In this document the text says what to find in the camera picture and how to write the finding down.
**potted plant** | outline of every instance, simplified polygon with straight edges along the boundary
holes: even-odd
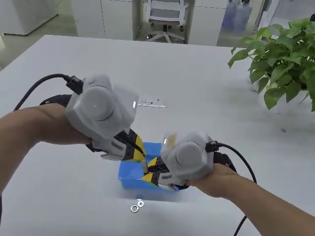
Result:
[[[273,37],[278,31],[279,37]],[[258,83],[258,93],[265,90],[264,101],[270,110],[282,96],[286,102],[305,90],[315,111],[315,22],[309,19],[289,22],[289,29],[281,25],[261,28],[256,35],[245,37],[248,47],[235,53],[228,65],[252,59],[249,68],[251,83]]]

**washer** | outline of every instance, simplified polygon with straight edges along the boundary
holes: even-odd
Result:
[[[137,201],[142,201],[142,195],[137,196]]]
[[[138,201],[138,207],[144,207],[144,201]]]
[[[136,212],[139,211],[139,207],[138,207],[137,205],[132,205],[132,206],[130,207],[130,210],[131,210],[133,213],[136,213]]]

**blue bottle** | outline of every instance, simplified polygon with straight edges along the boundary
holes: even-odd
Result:
[[[249,0],[244,0],[238,7],[234,20],[234,31],[242,32],[246,29],[248,20],[252,13],[252,7],[249,5]]]
[[[233,30],[236,11],[237,11],[237,5],[232,0],[228,0],[227,7],[225,10],[225,15],[222,22],[223,29]]]

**white tabletop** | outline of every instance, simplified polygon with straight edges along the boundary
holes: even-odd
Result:
[[[160,142],[169,130],[206,130],[237,148],[263,187],[315,214],[314,116],[265,112],[245,81],[249,61],[229,70],[230,57],[229,48],[45,36],[0,73],[0,115],[45,75],[107,73],[112,83],[167,102],[166,109],[138,108],[132,128],[144,141]],[[25,106],[63,93],[70,93],[63,80],[51,80]],[[226,153],[249,177],[238,157]],[[84,146],[38,144],[3,194],[0,235],[226,236],[243,216],[232,203],[195,188],[175,202],[145,200],[132,213],[136,199],[126,198],[118,168],[119,162],[102,160]],[[258,232],[247,221],[240,235]]]

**human hand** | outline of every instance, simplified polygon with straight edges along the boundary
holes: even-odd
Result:
[[[64,115],[65,107],[57,103],[34,107],[40,126],[39,140],[52,144],[90,144],[91,139],[73,128]]]
[[[215,198],[228,198],[228,189],[234,178],[240,177],[236,172],[222,164],[214,164],[213,171],[198,180],[188,180],[187,185],[195,186],[205,194]]]

